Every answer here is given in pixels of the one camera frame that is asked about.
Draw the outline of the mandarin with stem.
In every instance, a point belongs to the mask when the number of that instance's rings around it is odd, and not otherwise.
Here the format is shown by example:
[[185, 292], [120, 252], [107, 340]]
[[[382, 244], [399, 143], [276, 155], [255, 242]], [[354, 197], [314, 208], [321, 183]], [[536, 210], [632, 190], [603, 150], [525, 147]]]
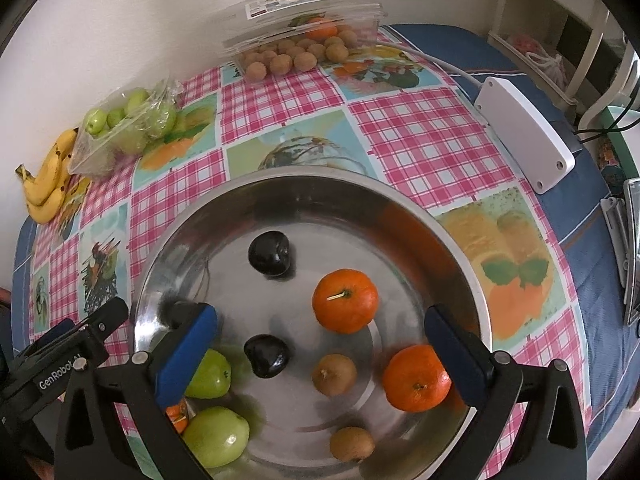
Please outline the mandarin with stem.
[[182, 398], [177, 404], [168, 406], [165, 408], [165, 413], [178, 434], [183, 434], [190, 422], [186, 399]]

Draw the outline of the green mango back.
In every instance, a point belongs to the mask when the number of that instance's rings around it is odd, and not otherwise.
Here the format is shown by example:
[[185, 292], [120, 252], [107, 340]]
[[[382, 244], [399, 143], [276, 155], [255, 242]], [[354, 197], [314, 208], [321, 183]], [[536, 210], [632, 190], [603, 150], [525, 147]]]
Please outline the green mango back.
[[231, 387], [231, 365], [220, 352], [207, 349], [186, 387], [185, 396], [193, 399], [217, 399]]

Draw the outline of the green mango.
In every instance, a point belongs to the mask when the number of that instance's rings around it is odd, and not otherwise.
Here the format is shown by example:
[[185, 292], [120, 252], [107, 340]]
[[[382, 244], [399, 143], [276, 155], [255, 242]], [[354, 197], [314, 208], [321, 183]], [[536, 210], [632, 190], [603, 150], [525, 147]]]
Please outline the green mango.
[[183, 441], [205, 469], [226, 466], [237, 460], [250, 440], [247, 420], [223, 406], [206, 408], [190, 421]]
[[186, 387], [185, 396], [193, 399], [217, 399], [231, 387], [231, 365], [220, 352], [207, 349]]

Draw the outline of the large orange mandarin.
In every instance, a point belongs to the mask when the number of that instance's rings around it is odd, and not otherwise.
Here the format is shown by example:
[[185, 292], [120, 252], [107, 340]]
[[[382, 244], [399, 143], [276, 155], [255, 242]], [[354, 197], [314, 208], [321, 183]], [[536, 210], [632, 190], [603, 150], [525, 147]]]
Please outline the large orange mandarin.
[[430, 344], [414, 344], [390, 359], [382, 376], [382, 386], [393, 408], [422, 413], [446, 399], [451, 379]]

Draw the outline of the green mango front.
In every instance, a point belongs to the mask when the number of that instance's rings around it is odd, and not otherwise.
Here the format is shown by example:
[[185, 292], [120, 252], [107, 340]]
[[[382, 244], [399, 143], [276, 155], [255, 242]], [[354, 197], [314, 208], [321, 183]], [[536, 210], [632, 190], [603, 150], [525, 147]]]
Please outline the green mango front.
[[247, 420], [223, 406], [206, 408], [190, 421], [183, 441], [205, 469], [226, 466], [237, 460], [250, 440]]

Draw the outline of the dark plum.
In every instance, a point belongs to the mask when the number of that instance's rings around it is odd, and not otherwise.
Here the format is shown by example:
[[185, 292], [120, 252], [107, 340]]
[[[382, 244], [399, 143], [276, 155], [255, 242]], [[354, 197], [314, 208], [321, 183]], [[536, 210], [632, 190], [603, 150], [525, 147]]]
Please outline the dark plum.
[[291, 266], [290, 242], [280, 231], [263, 232], [250, 243], [247, 258], [257, 272], [276, 278]]
[[166, 308], [168, 327], [178, 330], [183, 325], [191, 325], [200, 315], [201, 307], [193, 301], [177, 300]]
[[288, 366], [291, 352], [280, 338], [269, 334], [259, 334], [245, 341], [245, 356], [253, 373], [262, 379], [279, 375]]

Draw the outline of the brown kiwi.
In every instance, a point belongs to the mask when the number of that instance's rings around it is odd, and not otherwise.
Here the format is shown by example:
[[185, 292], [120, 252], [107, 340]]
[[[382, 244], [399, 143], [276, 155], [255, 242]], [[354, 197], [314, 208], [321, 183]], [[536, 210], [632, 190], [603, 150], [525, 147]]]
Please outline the brown kiwi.
[[327, 354], [312, 371], [311, 379], [314, 388], [324, 396], [339, 396], [355, 385], [357, 367], [348, 356]]
[[375, 440], [359, 427], [345, 427], [330, 437], [330, 452], [340, 462], [361, 462], [373, 454]]

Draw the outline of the small back mandarin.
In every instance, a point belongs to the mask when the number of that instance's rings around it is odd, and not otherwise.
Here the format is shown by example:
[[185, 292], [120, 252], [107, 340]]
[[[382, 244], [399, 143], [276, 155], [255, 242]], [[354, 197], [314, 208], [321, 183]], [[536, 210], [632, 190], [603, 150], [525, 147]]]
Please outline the small back mandarin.
[[318, 323], [333, 333], [350, 335], [367, 327], [378, 312], [378, 289], [361, 271], [338, 269], [314, 289], [311, 307]]

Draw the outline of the checkered fruit print tablecloth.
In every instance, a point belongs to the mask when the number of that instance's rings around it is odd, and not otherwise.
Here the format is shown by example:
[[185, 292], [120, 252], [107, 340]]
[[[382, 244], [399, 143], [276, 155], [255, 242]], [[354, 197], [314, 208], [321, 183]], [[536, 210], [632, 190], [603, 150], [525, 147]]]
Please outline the checkered fruit print tablecloth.
[[405, 58], [375, 54], [357, 73], [296, 76], [266, 90], [242, 84], [232, 64], [206, 70], [186, 82], [189, 101], [209, 99], [222, 114], [218, 127], [182, 159], [155, 174], [125, 166], [90, 185], [68, 208], [67, 220], [48, 226], [26, 221], [18, 239], [13, 277], [12, 336], [23, 349], [36, 336], [32, 274], [44, 271], [52, 318], [76, 316], [78, 240], [82, 229], [121, 204], [132, 208], [130, 269], [139, 274], [163, 229], [198, 196], [228, 178], [232, 144], [277, 144], [315, 112], [340, 112], [350, 121], [335, 137], [356, 166], [429, 210], [475, 200], [498, 188], [520, 188], [518, 204], [540, 219], [542, 235], [567, 286], [565, 306], [544, 306], [544, 322], [515, 345], [518, 360], [544, 364], [558, 356], [575, 377], [585, 409], [587, 448], [596, 452], [620, 414], [632, 403], [639, 380], [637, 329], [624, 320], [623, 292], [601, 208], [612, 197], [606, 178], [586, 151], [554, 188], [536, 194], [480, 123], [476, 90], [459, 76], [411, 66]]

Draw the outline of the large metal bowl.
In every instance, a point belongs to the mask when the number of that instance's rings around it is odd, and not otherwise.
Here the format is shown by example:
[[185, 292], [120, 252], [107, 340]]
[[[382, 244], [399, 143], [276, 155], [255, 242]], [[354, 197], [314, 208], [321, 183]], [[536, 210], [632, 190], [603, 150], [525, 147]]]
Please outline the large metal bowl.
[[[256, 236], [280, 231], [291, 266], [270, 278], [248, 262]], [[314, 317], [319, 281], [338, 269], [367, 274], [378, 312], [363, 330], [339, 335]], [[211, 304], [213, 346], [232, 363], [222, 404], [250, 424], [243, 455], [216, 479], [426, 479], [452, 450], [473, 413], [455, 392], [421, 414], [393, 408], [381, 378], [399, 350], [422, 344], [424, 314], [443, 304], [456, 321], [491, 343], [486, 300], [468, 258], [424, 209], [393, 188], [353, 172], [315, 166], [254, 172], [205, 194], [163, 232], [132, 307], [130, 346], [150, 350], [167, 333], [177, 300]], [[276, 377], [257, 377], [247, 339], [269, 334], [290, 349]], [[327, 354], [357, 367], [348, 393], [324, 396], [311, 374]], [[375, 450], [340, 462], [330, 437], [345, 427], [370, 432]]]

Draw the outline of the yellow banana bunch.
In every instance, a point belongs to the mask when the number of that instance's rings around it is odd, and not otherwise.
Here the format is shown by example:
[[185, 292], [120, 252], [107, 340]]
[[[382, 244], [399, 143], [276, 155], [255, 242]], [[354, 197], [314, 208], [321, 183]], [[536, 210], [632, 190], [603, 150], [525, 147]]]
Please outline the yellow banana bunch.
[[14, 172], [20, 179], [29, 217], [42, 226], [55, 218], [63, 206], [72, 174], [68, 167], [80, 133], [79, 128], [63, 131], [32, 174], [23, 164]]

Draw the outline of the white power adapter box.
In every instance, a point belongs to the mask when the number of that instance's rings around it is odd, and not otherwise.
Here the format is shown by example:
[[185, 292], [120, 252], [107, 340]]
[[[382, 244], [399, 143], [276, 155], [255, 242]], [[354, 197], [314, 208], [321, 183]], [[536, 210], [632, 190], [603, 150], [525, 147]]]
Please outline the white power adapter box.
[[550, 191], [575, 167], [575, 157], [538, 108], [503, 78], [488, 77], [474, 103], [534, 191]]

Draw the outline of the clear tray of green plums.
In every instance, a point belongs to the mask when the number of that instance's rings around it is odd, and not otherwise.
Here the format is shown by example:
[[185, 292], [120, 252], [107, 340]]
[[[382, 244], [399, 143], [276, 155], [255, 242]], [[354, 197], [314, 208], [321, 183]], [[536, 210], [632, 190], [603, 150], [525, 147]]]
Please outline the clear tray of green plums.
[[172, 77], [151, 88], [130, 87], [90, 108], [78, 127], [70, 173], [109, 176], [123, 158], [138, 157], [177, 121], [183, 85]]

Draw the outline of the white wooden shelf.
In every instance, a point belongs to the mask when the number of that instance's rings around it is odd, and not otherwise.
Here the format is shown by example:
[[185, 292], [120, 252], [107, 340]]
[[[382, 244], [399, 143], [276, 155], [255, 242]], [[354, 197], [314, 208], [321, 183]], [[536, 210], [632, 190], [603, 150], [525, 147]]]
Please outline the white wooden shelf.
[[487, 40], [579, 130], [639, 85], [639, 52], [602, 0], [497, 0]]

